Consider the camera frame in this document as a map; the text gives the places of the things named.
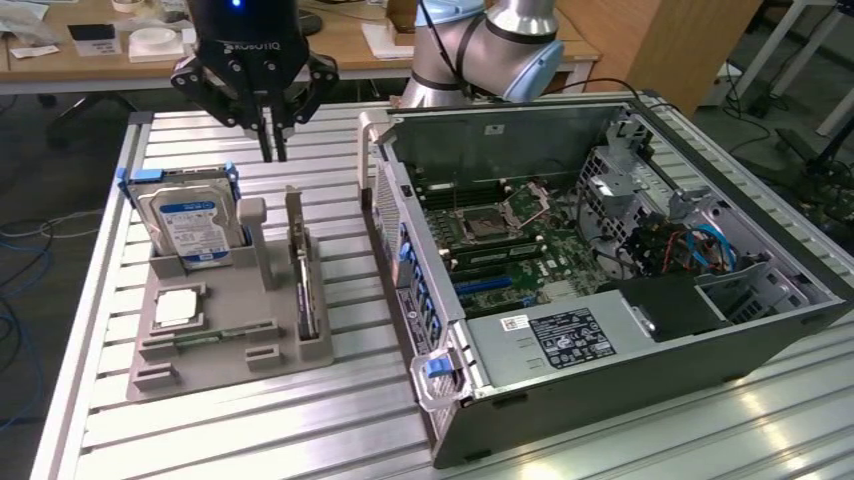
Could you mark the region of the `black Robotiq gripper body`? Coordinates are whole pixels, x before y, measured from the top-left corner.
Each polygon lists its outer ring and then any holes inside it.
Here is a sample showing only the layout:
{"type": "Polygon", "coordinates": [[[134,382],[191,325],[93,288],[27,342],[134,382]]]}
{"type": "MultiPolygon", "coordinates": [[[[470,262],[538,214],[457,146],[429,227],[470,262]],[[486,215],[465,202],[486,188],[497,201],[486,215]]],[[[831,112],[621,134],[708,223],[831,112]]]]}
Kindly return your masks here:
{"type": "Polygon", "coordinates": [[[253,89],[263,108],[307,67],[309,40],[295,1],[190,1],[194,53],[218,85],[253,89]]]}

